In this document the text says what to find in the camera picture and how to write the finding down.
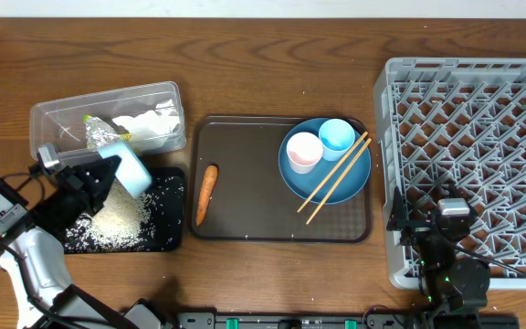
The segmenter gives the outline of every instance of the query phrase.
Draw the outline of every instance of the lattice basket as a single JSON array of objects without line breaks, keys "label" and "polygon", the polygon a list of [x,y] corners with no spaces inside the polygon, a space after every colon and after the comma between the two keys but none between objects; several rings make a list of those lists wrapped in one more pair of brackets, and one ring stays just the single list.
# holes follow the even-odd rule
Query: lattice basket
[{"label": "lattice basket", "polygon": [[[526,59],[392,58],[374,86],[384,220],[395,186],[424,218],[453,183],[479,219],[462,247],[526,272]],[[417,252],[385,232],[391,282],[417,288]],[[526,280],[491,266],[491,289]]]}]

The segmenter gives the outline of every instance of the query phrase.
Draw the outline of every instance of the black tray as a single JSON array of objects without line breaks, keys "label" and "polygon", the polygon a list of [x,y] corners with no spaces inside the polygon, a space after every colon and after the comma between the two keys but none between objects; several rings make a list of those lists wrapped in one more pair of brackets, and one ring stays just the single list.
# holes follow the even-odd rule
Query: black tray
[{"label": "black tray", "polygon": [[80,236],[59,237],[66,254],[123,252],[123,251],[172,251],[182,242],[182,227],[184,219],[185,181],[184,172],[177,167],[149,169],[153,178],[152,184],[145,194],[152,195],[156,206],[148,206],[150,219],[142,224],[142,228],[155,228],[153,235],[142,233],[139,237],[143,242],[129,248],[104,249],[91,239]]},{"label": "black tray", "polygon": [[[303,199],[284,183],[279,173],[279,147],[285,135],[305,118],[211,116],[194,135],[192,173],[187,203],[190,231],[202,239],[240,241],[358,243],[373,229],[371,184],[350,200],[315,209],[297,209]],[[366,131],[355,119],[347,121],[359,133]],[[195,216],[205,169],[218,166],[219,174],[202,225]]]}]

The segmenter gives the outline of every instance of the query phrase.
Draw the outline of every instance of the wooden chopstick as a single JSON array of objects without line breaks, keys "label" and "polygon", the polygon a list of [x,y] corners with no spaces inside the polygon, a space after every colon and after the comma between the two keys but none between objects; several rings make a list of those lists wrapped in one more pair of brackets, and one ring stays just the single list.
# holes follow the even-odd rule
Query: wooden chopstick
[{"label": "wooden chopstick", "polygon": [[361,155],[363,154],[364,150],[366,150],[366,147],[369,145],[370,142],[371,142],[370,138],[366,140],[366,143],[364,143],[364,145],[361,148],[361,150],[354,156],[353,160],[348,164],[346,169],[344,169],[344,172],[342,172],[340,177],[338,177],[338,180],[336,181],[336,183],[334,183],[334,186],[330,189],[330,191],[328,191],[328,194],[323,198],[323,200],[320,202],[318,207],[316,207],[316,210],[314,210],[314,212],[311,214],[310,219],[308,219],[308,221],[306,222],[306,225],[310,224],[310,222],[314,218],[314,216],[316,216],[316,214],[318,214],[318,211],[320,211],[320,208],[322,208],[322,206],[324,206],[324,204],[326,203],[328,198],[332,195],[332,192],[334,192],[334,190],[336,189],[336,187],[338,187],[338,185],[344,179],[346,174],[348,174],[348,172],[351,170],[352,166],[361,157]]},{"label": "wooden chopstick", "polygon": [[348,150],[348,152],[342,157],[342,159],[340,159],[338,164],[336,164],[332,168],[332,170],[326,175],[326,177],[324,177],[324,179],[321,181],[321,183],[318,185],[318,187],[316,187],[316,189],[313,192],[311,192],[310,196],[308,196],[306,201],[303,202],[303,205],[301,205],[300,209],[298,209],[298,212],[300,212],[312,200],[312,198],[316,196],[318,191],[320,191],[320,189],[324,186],[324,184],[326,184],[326,182],[328,182],[330,177],[332,177],[332,175],[334,175],[334,173],[336,173],[336,170],[338,170],[338,168],[340,168],[340,166],[344,163],[344,161],[346,160],[346,158],[348,158],[348,156],[352,153],[352,151],[356,150],[356,147],[358,147],[358,145],[363,141],[364,137],[366,137],[367,134],[368,134],[368,132],[364,132],[363,135],[361,137],[359,137],[358,141],[356,141],[356,143],[354,143],[351,146],[351,149]]}]

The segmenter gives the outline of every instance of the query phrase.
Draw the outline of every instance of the plate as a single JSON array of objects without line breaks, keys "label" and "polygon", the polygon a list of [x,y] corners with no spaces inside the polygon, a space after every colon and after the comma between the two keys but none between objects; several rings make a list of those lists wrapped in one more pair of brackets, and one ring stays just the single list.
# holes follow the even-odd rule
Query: plate
[{"label": "plate", "polygon": [[[308,198],[308,196],[316,189],[318,184],[324,179],[324,177],[326,177],[332,168],[338,164],[338,161],[326,161],[322,158],[311,170],[311,172],[304,175],[296,174],[296,172],[294,172],[289,166],[288,152],[286,149],[288,140],[294,134],[303,132],[313,133],[317,136],[321,125],[327,122],[329,119],[330,118],[317,118],[298,124],[285,136],[283,142],[281,143],[281,147],[279,148],[279,171],[281,172],[281,177],[283,177],[285,184],[287,184],[287,186],[296,195],[304,200]],[[354,134],[355,141],[357,141],[360,137],[360,134],[356,130],[354,130]],[[353,151],[351,155],[349,155],[348,159],[344,161],[336,173],[332,175],[330,180],[326,182],[326,184],[316,194],[311,202],[318,204],[323,200],[336,180],[338,180],[338,177],[340,177],[344,169],[346,169],[348,164],[352,161],[358,150],[361,149],[363,144],[364,142],[361,142],[356,150]],[[361,155],[361,157],[352,166],[351,170],[348,172],[348,175],[344,177],[330,198],[326,201],[326,205],[341,203],[355,196],[363,189],[370,173],[371,154],[369,153],[369,150],[365,150],[363,155]]]}]

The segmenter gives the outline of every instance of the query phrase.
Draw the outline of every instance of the table surface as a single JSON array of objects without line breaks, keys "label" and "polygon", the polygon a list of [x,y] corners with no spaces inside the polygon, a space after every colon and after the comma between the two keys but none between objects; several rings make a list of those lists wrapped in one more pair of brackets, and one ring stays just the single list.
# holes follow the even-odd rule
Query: table surface
[{"label": "table surface", "polygon": [[[392,57],[526,58],[526,21],[0,19],[0,175],[25,171],[29,109],[41,101],[175,81],[188,146],[146,159],[186,172],[196,123],[211,114],[350,116],[375,139],[373,84]],[[203,241],[172,253],[72,255],[74,282],[114,309],[150,299],[161,311],[363,313],[407,309],[418,292],[387,277],[383,173],[373,155],[373,235],[362,245]],[[488,313],[516,314],[526,292],[489,292]],[[0,271],[0,328],[16,326]]]}]

